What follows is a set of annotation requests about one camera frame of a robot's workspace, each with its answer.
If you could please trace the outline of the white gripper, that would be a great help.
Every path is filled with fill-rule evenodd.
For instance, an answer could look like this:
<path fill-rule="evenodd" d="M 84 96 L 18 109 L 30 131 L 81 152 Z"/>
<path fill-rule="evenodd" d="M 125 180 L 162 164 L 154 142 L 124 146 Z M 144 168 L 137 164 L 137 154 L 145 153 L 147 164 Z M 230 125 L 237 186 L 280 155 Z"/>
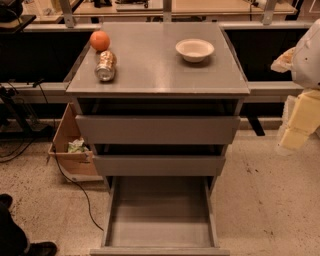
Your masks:
<path fill-rule="evenodd" d="M 320 91 L 304 90 L 297 97 L 288 96 L 283 126 L 285 129 L 278 133 L 276 152 L 288 156 L 298 151 L 320 127 Z"/>

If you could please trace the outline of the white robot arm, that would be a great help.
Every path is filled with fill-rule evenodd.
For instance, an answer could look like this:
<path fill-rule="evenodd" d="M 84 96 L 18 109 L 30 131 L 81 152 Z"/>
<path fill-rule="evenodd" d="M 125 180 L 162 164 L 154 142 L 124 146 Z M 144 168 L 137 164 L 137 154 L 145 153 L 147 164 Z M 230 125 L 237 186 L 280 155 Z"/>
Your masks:
<path fill-rule="evenodd" d="M 288 98 L 293 109 L 280 127 L 276 150 L 281 155 L 291 155 L 320 127 L 320 19 L 295 47 L 272 63 L 271 69 L 280 73 L 290 71 L 293 82 L 304 88 L 296 98 Z"/>

